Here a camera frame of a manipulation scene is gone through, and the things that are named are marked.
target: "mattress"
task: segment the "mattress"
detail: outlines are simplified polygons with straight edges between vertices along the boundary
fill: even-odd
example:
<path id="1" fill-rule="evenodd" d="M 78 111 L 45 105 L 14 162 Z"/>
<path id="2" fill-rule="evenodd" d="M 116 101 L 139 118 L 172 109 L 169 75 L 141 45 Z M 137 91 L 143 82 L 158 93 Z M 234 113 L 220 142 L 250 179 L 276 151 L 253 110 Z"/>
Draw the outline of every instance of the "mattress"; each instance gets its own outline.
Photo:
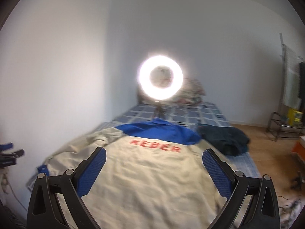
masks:
<path id="1" fill-rule="evenodd" d="M 211 102 L 203 102 L 197 107 L 170 107 L 162 106 L 165 112 L 165 119 L 174 124 L 179 124 L 196 131 L 198 124 L 208 124 L 212 126 L 230 127 L 228 120 Z M 113 121 L 101 124 L 96 130 L 109 127 L 116 127 L 122 124 L 149 121 L 153 117 L 155 106 L 139 104 L 134 106 L 123 115 L 118 116 Z M 241 170 L 248 177 L 261 178 L 257 167 L 248 152 L 239 156 L 227 156 L 237 169 Z"/>

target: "white wall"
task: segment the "white wall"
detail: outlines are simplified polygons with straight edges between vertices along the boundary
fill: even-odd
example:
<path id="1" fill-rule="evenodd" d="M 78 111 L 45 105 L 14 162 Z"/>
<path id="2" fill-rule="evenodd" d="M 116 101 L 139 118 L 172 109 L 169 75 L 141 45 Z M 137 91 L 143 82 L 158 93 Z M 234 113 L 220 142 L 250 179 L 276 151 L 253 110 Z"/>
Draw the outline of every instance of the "white wall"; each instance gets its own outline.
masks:
<path id="1" fill-rule="evenodd" d="M 279 33 L 305 56 L 299 17 L 288 22 L 273 6 L 254 0 L 151 0 L 151 52 L 173 57 L 186 76 L 199 79 L 205 100 L 230 121 L 265 125 L 280 97 Z M 280 6 L 281 14 L 295 14 L 291 5 L 283 11 Z"/>
<path id="2" fill-rule="evenodd" d="M 0 140 L 26 152 L 9 174 L 25 206 L 26 181 L 45 157 L 136 104 L 136 66 L 147 53 L 145 6 L 21 0 L 9 16 L 0 32 Z M 26 217 L 12 195 L 8 205 Z"/>

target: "red lettering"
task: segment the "red lettering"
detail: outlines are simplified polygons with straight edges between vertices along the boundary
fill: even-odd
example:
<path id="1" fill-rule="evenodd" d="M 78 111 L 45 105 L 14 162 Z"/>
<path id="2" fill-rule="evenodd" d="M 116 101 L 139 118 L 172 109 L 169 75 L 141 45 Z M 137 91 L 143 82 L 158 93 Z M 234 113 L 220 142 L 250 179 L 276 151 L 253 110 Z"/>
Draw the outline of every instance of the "red lettering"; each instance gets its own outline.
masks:
<path id="1" fill-rule="evenodd" d="M 160 149 L 163 150 L 163 151 L 167 151 L 167 148 L 170 144 L 163 144 Z"/>
<path id="2" fill-rule="evenodd" d="M 173 146 L 171 151 L 176 151 L 176 152 L 180 152 L 181 148 L 177 147 L 177 146 Z"/>
<path id="3" fill-rule="evenodd" d="M 148 146 L 149 142 L 143 140 L 142 143 L 140 144 L 140 146 L 146 147 Z"/>
<path id="4" fill-rule="evenodd" d="M 141 140 L 134 139 L 133 141 L 130 142 L 130 144 L 138 145 L 139 142 L 141 142 Z"/>
<path id="5" fill-rule="evenodd" d="M 152 142 L 151 144 L 150 144 L 150 147 L 149 148 L 157 148 L 159 146 L 159 143 L 157 143 L 157 142 Z"/>

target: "cable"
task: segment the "cable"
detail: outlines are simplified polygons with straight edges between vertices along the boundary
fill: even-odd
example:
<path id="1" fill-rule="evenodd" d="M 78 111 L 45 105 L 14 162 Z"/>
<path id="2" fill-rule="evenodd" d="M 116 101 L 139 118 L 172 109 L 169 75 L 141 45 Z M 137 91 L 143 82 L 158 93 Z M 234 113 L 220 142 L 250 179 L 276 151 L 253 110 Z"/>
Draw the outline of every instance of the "cable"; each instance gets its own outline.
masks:
<path id="1" fill-rule="evenodd" d="M 19 199 L 18 199 L 17 196 L 15 195 L 15 192 L 14 192 L 13 189 L 12 189 L 12 186 L 11 186 L 11 184 L 10 184 L 10 182 L 9 182 L 9 179 L 7 178 L 7 175 L 6 175 L 6 180 L 7 180 L 7 183 L 8 183 L 8 185 L 9 185 L 9 187 L 11 188 L 11 191 L 12 191 L 13 196 L 14 196 L 15 199 L 19 202 L 19 204 L 23 207 L 23 209 L 27 212 L 27 209 L 25 208 L 25 206 L 19 201 Z"/>
<path id="2" fill-rule="evenodd" d="M 284 196 L 281 196 L 281 195 L 277 195 L 277 197 L 282 197 L 282 198 L 284 198 L 285 200 L 290 201 L 289 199 L 287 199 L 287 198 L 285 198 Z"/>

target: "yellow box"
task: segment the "yellow box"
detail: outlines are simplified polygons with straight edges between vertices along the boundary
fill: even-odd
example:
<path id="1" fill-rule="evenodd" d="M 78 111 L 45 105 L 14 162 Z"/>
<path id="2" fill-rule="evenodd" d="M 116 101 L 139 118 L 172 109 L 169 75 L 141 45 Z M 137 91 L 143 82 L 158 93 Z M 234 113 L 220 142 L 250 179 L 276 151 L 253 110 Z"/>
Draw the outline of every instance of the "yellow box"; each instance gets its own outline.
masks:
<path id="1" fill-rule="evenodd" d="M 301 124 L 301 119 L 302 119 L 303 113 L 290 108 L 288 110 L 288 124 L 291 126 L 297 126 Z"/>

